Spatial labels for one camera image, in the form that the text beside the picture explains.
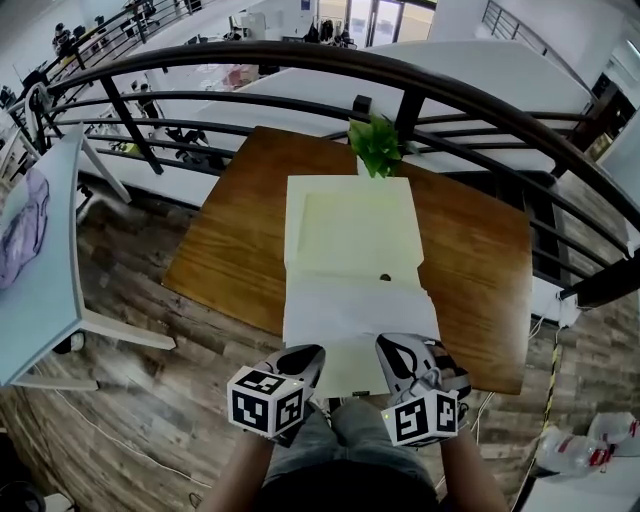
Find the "clear plastic bag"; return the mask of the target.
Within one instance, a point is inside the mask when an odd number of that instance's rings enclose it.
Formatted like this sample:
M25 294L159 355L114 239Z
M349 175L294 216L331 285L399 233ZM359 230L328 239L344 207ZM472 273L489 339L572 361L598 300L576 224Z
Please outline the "clear plastic bag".
M549 472L570 477L584 477L607 464L612 457L606 442L574 435L549 426L540 435L536 464Z

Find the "white power adapter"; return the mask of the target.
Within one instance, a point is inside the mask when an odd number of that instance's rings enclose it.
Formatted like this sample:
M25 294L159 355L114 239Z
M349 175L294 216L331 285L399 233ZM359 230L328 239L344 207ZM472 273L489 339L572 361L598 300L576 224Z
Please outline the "white power adapter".
M570 328L575 324L581 314L581 309L578 305L578 296L571 295L566 298L557 297L559 310L558 310L558 326L560 328Z

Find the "person's right forearm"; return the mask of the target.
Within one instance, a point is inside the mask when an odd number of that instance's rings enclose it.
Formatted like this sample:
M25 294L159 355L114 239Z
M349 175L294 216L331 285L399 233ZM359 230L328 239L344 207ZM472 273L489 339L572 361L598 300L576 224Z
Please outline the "person's right forearm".
M468 427L440 444L449 512L510 512Z

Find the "purple cloth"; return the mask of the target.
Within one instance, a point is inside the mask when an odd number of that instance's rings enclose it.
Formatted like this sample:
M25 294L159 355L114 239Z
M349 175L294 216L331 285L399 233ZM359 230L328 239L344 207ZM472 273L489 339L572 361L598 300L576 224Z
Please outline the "purple cloth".
M42 172L32 167L22 183L26 184L26 202L11 217L0 237L0 290L8 289L39 254L45 237L49 182Z

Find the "black round device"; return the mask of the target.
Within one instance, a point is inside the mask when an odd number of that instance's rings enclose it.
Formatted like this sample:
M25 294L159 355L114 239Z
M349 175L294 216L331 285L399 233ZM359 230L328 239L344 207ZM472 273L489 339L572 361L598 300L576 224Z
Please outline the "black round device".
M0 487L0 512L46 512L46 504L32 484L14 481Z

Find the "black stair railing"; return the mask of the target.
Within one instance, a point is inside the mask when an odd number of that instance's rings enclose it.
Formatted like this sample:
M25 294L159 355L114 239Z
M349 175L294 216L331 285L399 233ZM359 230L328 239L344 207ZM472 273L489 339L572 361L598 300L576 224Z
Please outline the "black stair railing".
M494 39L515 41L527 46L562 68L583 88L588 88L584 80L548 42L494 0L488 0L481 23Z

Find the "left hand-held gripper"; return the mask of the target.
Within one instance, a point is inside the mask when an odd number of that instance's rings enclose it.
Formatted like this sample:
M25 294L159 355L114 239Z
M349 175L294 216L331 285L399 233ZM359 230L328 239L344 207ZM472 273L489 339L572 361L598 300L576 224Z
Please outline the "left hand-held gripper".
M289 448L313 412L325 360L322 346L306 344L273 353L267 366L243 366L227 383L229 422Z

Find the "light blue table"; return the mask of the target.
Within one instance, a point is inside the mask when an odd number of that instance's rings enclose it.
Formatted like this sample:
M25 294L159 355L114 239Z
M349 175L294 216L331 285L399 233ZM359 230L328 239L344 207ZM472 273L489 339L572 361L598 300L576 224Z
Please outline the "light blue table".
M76 245L76 193L81 151L95 157L84 126L64 135L35 164L49 184L41 250L16 281L0 290L0 387L95 391L93 379L53 378L29 372L54 347L78 331L162 350L173 338L114 320L85 307Z

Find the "person's left forearm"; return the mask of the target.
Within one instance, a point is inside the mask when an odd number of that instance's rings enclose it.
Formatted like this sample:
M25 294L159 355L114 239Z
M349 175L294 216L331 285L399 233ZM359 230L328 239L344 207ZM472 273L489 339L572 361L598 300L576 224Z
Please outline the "person's left forearm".
M252 432L241 433L221 476L196 512L251 512L274 448L271 440Z

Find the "white A4 paper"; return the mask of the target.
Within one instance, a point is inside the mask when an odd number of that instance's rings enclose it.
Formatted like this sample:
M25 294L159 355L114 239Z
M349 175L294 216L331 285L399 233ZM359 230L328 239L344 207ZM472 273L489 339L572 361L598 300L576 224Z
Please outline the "white A4 paper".
M441 338L426 290L392 281L318 276L298 278L287 286L287 346L355 343L384 333Z

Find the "white box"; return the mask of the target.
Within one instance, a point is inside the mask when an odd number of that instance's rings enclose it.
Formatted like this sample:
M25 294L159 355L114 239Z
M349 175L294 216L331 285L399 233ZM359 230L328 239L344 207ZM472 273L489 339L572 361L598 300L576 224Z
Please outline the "white box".
M537 479L514 512L640 512L640 490L604 475L594 479Z

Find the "person's shirt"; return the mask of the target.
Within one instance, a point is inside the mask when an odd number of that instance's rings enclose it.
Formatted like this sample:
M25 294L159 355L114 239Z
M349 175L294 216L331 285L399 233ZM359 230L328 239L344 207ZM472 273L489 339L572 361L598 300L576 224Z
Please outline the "person's shirt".
M430 484L385 466L334 461L265 484L252 512L435 512Z

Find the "yellow black striped tape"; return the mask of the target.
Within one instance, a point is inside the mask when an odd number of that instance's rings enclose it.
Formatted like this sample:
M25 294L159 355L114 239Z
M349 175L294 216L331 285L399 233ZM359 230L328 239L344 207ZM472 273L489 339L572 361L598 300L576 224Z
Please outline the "yellow black striped tape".
M550 372L550 379L549 379L549 386L547 391L545 407L543 411L542 432L544 432L549 426L549 417L552 409L554 389L556 384L558 360L559 360L559 344L556 339L554 341L554 345L552 349L551 372Z

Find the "person's grey denim shorts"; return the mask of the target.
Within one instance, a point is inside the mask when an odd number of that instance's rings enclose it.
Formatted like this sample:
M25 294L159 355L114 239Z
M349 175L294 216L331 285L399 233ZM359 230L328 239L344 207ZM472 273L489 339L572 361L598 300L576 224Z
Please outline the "person's grey denim shorts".
M416 452L394 446L381 412L360 399L349 399L332 413L332 426L311 405L313 412L293 444L274 449L264 481L284 474L334 461L379 465L395 469L434 486Z

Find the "green potted plant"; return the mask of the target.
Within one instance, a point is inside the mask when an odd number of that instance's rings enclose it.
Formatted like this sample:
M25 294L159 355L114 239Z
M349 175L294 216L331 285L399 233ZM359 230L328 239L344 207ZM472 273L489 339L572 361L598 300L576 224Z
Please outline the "green potted plant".
M360 174L389 178L406 154L419 154L412 142L402 141L390 119L372 114L368 121L349 120L347 138Z

